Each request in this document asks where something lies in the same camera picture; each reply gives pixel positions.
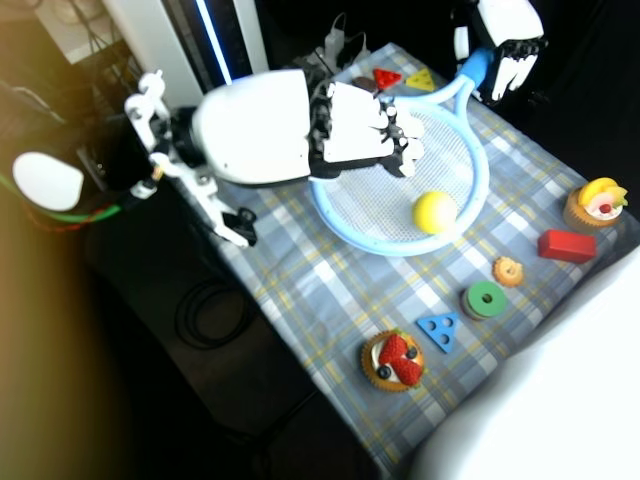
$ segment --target blue and white plaid fabric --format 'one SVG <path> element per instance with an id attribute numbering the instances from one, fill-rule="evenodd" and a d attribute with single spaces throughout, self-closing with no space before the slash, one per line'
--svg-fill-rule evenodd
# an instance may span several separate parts
<path id="1" fill-rule="evenodd" d="M 408 76 L 424 65 L 390 44 L 338 79 L 371 76 L 373 67 Z M 423 92 L 402 85 L 391 93 Z M 385 258 L 344 243 L 317 215 L 305 183 L 221 188 L 226 201 L 257 214 L 259 236 L 247 250 L 217 242 L 222 257 L 385 476 L 397 474 L 407 454 L 596 264 L 537 255 L 541 234 L 567 228 L 566 196 L 585 180 L 480 103 L 471 102 L 469 119 L 489 157 L 491 193 L 464 238 L 430 254 Z M 639 237 L 638 223 L 625 214 L 597 235 L 599 259 L 630 249 Z M 524 265 L 524 285 L 506 289 L 508 309 L 498 318 L 474 322 L 461 314 L 453 352 L 444 354 L 415 321 L 460 312 L 461 292 L 492 280 L 501 255 Z M 428 368 L 422 386 L 402 394 L 374 388 L 359 362 L 367 339 L 397 327 L 420 343 Z"/>

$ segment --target ball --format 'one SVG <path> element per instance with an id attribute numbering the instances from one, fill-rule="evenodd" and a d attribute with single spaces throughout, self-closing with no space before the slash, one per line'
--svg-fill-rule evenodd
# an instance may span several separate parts
<path id="1" fill-rule="evenodd" d="M 435 235 L 454 227 L 458 207 L 445 192 L 428 192 L 413 205 L 413 223 L 425 233 Z"/>

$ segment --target blueberry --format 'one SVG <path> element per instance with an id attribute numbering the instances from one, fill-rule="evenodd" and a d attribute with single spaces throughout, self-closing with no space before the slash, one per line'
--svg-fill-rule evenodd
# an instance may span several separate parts
<path id="1" fill-rule="evenodd" d="M 378 367 L 378 376 L 381 379 L 386 380 L 391 376 L 391 369 L 386 365 L 382 365 L 381 367 Z"/>

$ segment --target tennis racket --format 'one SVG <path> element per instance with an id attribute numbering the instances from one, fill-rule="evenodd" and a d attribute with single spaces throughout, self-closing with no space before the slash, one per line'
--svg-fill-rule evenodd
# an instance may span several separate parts
<path id="1" fill-rule="evenodd" d="M 376 166 L 311 182 L 314 204 L 336 235 L 370 253 L 413 256 L 441 248 L 469 228 L 489 193 L 489 164 L 469 125 L 467 104 L 492 61 L 491 51 L 478 49 L 442 89 L 395 98 L 398 110 L 408 111 L 424 127 L 425 153 L 416 160 L 415 176 L 395 178 Z M 448 193 L 458 207 L 455 227 L 445 233 L 428 235 L 413 223 L 413 204 L 430 191 Z"/>

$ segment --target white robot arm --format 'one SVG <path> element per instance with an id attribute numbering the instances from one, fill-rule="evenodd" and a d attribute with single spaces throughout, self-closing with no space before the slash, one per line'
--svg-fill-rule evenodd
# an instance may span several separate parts
<path id="1" fill-rule="evenodd" d="M 459 62 L 478 45 L 495 51 L 480 92 L 487 103 L 500 101 L 507 89 L 520 88 L 547 46 L 540 17 L 528 0 L 462 0 L 452 16 Z"/>
<path id="2" fill-rule="evenodd" d="M 216 179 L 271 186 L 378 163 L 404 177 L 424 153 L 422 124 L 408 112 L 341 83 L 325 82 L 309 95 L 300 70 L 237 80 L 173 114 L 162 101 L 161 72 L 144 75 L 139 88 L 125 112 L 150 163 L 206 214 L 215 234 L 240 247 L 256 241 L 255 215 L 220 200 Z"/>

